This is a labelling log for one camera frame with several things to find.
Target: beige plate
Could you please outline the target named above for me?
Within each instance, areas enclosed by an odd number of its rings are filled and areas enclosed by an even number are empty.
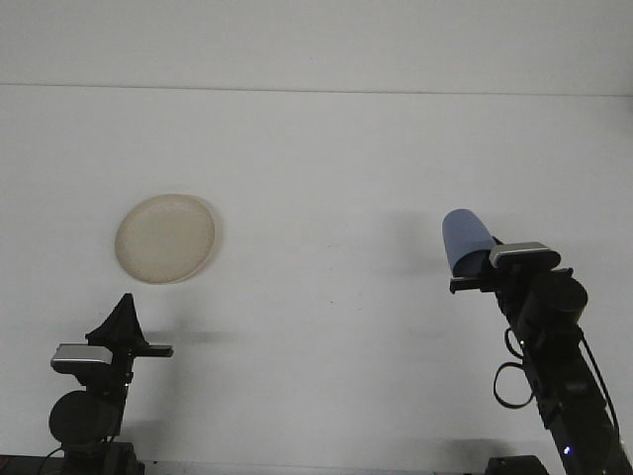
[[[126,216],[115,252],[132,277],[167,284],[200,270],[215,240],[214,219],[201,201],[188,195],[160,195]]]

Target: plate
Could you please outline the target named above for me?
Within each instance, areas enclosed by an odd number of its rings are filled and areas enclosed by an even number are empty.
[[[185,280],[205,264],[216,241],[216,224],[202,200],[159,195],[124,218],[115,253],[132,277],[151,284]]]

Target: black cable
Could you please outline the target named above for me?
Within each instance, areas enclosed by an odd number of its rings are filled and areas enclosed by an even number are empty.
[[[585,339],[584,334],[582,334],[581,341],[583,342],[583,346],[585,347],[585,350],[587,351],[587,355],[589,357],[589,360],[591,361],[591,365],[593,366],[593,371],[595,372],[595,376],[597,376],[597,379],[600,382],[602,393],[604,393],[604,399],[606,399],[606,404],[608,405],[609,410],[611,412],[611,420],[613,421],[613,429],[615,430],[615,436],[619,443],[620,442],[620,424],[617,421],[617,416],[615,416],[615,408],[613,407],[613,403],[611,402],[611,397],[609,396],[609,392],[606,389],[606,384],[604,384],[604,380],[602,379],[602,374],[600,373],[600,370],[597,367],[597,363],[595,362],[595,358],[593,357],[593,353],[591,353],[591,349],[589,348],[589,344],[587,343],[587,340]]]
[[[42,463],[40,464],[40,468],[38,468],[38,471],[36,472],[36,475],[42,475],[42,471],[44,470],[44,466],[46,464],[46,462],[57,452],[59,452],[61,450],[61,447],[56,448],[53,452],[51,452],[49,455],[47,455],[46,457],[44,457],[44,459],[42,460]]]
[[[505,334],[503,335],[503,339],[505,340],[505,347],[507,348],[507,350],[512,353],[512,356],[516,356],[518,359],[523,360],[523,355],[521,353],[519,353],[518,351],[516,351],[513,347],[512,344],[510,343],[510,332],[512,331],[511,327],[508,327],[505,330]]]
[[[495,374],[495,382],[493,383],[493,394],[495,395],[495,399],[497,399],[497,402],[499,404],[501,404],[502,406],[504,406],[505,408],[507,408],[507,409],[521,409],[521,408],[524,408],[525,406],[527,406],[528,404],[530,404],[532,402],[532,399],[534,399],[534,393],[530,393],[530,397],[529,397],[529,399],[526,402],[524,402],[522,404],[513,404],[513,403],[509,403],[508,401],[505,401],[504,399],[502,399],[501,396],[497,392],[498,376],[501,374],[501,372],[505,368],[517,368],[517,369],[520,369],[521,371],[523,371],[523,365],[521,363],[515,363],[514,361],[509,361],[507,363],[502,364],[498,368],[497,373]]]

